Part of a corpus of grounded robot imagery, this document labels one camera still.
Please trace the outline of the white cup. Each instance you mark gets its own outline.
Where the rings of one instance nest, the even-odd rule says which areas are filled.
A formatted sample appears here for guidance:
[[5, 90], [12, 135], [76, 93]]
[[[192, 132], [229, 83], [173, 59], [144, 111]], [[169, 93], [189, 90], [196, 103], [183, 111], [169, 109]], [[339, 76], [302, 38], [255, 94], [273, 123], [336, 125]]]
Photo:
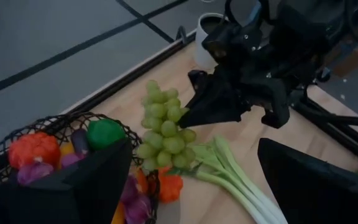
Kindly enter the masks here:
[[218, 24], [221, 22], [221, 19], [224, 16], [215, 12], [209, 12], [203, 14], [198, 19], [197, 28], [196, 28], [196, 48], [194, 52], [194, 60], [197, 66], [200, 68], [209, 70], [212, 69], [216, 62], [202, 46], [202, 42], [207, 38], [207, 36], [212, 33], [212, 31], [217, 28]]

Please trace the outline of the purple toy grape bunch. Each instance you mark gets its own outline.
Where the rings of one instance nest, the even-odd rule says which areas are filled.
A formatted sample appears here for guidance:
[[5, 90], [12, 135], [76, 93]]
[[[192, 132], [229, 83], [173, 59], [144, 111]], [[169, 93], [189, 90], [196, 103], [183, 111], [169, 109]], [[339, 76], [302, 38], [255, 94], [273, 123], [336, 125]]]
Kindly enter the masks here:
[[148, 198], [151, 188], [149, 187], [147, 194], [143, 194], [135, 178], [135, 171], [140, 167], [132, 167], [127, 175], [121, 175], [116, 168], [124, 159], [119, 157], [117, 162], [112, 162], [114, 158], [115, 156], [102, 156], [100, 152], [67, 154], [60, 158], [56, 169], [41, 159], [36, 159], [32, 164], [19, 169], [17, 181], [22, 185], [30, 185], [36, 180], [56, 177], [59, 173], [77, 166], [76, 172], [67, 176], [63, 182], [74, 186], [82, 196], [87, 195], [94, 200], [87, 200], [86, 205], [99, 205], [100, 212], [111, 205], [112, 199], [119, 197], [118, 203], [124, 204], [126, 224], [145, 224], [152, 214]]

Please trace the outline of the yellow toy fruit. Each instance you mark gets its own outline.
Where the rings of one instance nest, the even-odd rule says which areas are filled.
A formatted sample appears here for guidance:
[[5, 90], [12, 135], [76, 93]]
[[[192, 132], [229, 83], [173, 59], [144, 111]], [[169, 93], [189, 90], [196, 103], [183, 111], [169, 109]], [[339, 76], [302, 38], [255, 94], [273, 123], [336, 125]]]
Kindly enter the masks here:
[[122, 202], [118, 203], [111, 224], [125, 224], [124, 204]]

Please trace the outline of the red yellow toy mango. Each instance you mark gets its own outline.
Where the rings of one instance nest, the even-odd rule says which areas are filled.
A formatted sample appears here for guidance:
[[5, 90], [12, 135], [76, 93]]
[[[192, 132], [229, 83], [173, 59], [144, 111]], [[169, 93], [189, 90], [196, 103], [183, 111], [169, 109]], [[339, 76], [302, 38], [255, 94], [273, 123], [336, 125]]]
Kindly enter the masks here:
[[60, 146], [60, 155], [63, 157], [67, 154], [73, 154], [75, 152], [73, 144], [71, 142], [67, 142]]

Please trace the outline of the green toy bell pepper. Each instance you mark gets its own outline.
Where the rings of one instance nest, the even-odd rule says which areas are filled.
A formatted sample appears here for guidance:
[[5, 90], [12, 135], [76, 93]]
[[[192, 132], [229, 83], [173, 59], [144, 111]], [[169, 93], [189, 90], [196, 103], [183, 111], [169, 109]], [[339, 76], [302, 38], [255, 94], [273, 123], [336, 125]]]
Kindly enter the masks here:
[[105, 149], [125, 136], [121, 125], [111, 119], [90, 121], [86, 133], [89, 146], [94, 151]]

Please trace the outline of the orange toy bell pepper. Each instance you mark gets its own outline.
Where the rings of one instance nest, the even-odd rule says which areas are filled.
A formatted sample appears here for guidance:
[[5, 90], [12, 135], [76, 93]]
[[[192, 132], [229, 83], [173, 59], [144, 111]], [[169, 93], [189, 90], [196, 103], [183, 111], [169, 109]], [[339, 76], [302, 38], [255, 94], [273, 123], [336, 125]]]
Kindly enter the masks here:
[[60, 155], [60, 146], [55, 136], [43, 132], [25, 134], [11, 143], [8, 149], [9, 163], [15, 169], [32, 164], [36, 159], [56, 167]]
[[179, 175], [167, 174], [169, 167], [158, 170], [158, 179], [160, 182], [159, 200], [163, 203], [175, 202], [180, 198], [183, 188], [183, 179]]

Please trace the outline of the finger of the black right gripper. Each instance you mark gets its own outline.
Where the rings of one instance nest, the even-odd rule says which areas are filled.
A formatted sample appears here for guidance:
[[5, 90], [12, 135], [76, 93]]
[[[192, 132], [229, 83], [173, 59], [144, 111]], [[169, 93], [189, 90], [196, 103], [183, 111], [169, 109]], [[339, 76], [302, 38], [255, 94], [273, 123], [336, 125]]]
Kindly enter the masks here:
[[288, 98], [284, 91], [269, 91], [262, 104], [265, 115], [261, 122], [273, 128], [281, 128], [290, 118]]
[[241, 115], [250, 111], [250, 103], [238, 89], [236, 72], [224, 67], [216, 67], [212, 74], [191, 70], [188, 78], [195, 94], [185, 106], [188, 111], [180, 118], [180, 127], [240, 122]]

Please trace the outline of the dark purple toy eggplant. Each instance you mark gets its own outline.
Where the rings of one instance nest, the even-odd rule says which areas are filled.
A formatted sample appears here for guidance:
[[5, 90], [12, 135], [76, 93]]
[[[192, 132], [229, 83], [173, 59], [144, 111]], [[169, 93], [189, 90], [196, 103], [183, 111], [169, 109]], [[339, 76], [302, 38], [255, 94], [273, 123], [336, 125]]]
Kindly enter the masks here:
[[89, 145], [86, 138], [85, 129], [76, 129], [70, 136], [71, 143], [76, 153], [87, 154], [89, 151]]

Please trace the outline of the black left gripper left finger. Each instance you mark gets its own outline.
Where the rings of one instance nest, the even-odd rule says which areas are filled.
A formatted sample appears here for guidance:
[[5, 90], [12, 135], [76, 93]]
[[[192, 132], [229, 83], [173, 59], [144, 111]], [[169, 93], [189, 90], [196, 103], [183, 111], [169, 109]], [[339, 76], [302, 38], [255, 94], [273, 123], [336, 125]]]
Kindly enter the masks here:
[[0, 224], [110, 224], [132, 160], [121, 139], [29, 185], [0, 183]]

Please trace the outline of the black wire basket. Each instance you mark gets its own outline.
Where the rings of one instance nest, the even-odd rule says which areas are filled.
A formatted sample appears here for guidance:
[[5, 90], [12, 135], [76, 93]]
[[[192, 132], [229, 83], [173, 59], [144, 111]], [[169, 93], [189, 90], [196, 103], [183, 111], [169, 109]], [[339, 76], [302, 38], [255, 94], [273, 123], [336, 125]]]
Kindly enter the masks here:
[[[29, 134], [32, 131], [41, 131], [50, 136], [55, 136], [59, 144], [67, 142], [69, 136], [74, 131], [74, 123], [78, 123], [80, 126], [88, 127], [88, 123], [93, 120], [106, 119], [107, 116], [104, 114], [94, 114], [90, 112], [89, 114], [80, 115], [78, 118], [75, 118], [73, 121], [67, 121], [67, 114], [47, 116], [41, 119], [34, 121], [32, 124], [19, 128], [8, 134], [0, 142], [0, 183], [6, 181], [12, 181], [16, 183], [13, 179], [15, 175], [15, 170], [10, 167], [8, 163], [8, 147], [11, 143], [25, 134]], [[121, 125], [123, 130], [126, 133], [126, 139], [129, 139], [132, 144], [132, 160], [137, 165], [142, 163], [142, 160], [137, 158], [134, 155], [134, 149], [139, 146], [142, 142], [141, 138], [137, 133], [133, 132], [130, 127], [118, 122]]]

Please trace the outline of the green toy grape bunch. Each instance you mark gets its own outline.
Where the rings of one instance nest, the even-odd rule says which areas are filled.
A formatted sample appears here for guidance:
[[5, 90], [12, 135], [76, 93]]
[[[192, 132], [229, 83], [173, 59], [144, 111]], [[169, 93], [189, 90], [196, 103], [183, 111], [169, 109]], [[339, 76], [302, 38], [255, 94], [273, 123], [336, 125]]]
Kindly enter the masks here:
[[146, 132], [142, 136], [143, 143], [136, 149], [144, 169], [190, 166], [195, 159], [190, 145], [196, 140], [196, 133], [179, 126], [179, 120], [189, 109], [182, 107], [175, 88], [162, 90], [157, 81], [149, 80], [146, 90], [141, 121]]

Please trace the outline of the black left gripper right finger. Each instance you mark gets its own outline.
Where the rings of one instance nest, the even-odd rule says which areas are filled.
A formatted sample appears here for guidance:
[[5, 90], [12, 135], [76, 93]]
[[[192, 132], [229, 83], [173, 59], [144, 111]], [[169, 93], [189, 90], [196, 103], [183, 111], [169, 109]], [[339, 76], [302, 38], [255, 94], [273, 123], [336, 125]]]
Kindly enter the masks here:
[[358, 174], [268, 138], [258, 158], [288, 224], [358, 224]]

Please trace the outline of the orange toy fruit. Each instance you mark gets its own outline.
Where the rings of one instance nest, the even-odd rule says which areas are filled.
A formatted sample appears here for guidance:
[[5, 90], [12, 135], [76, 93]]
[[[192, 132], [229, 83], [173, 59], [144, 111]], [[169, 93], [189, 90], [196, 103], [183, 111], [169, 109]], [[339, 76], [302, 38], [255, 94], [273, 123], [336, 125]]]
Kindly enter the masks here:
[[139, 186], [139, 190], [143, 194], [147, 194], [149, 189], [149, 183], [147, 182], [147, 178], [140, 168], [136, 169], [135, 178], [137, 180], [137, 185]]

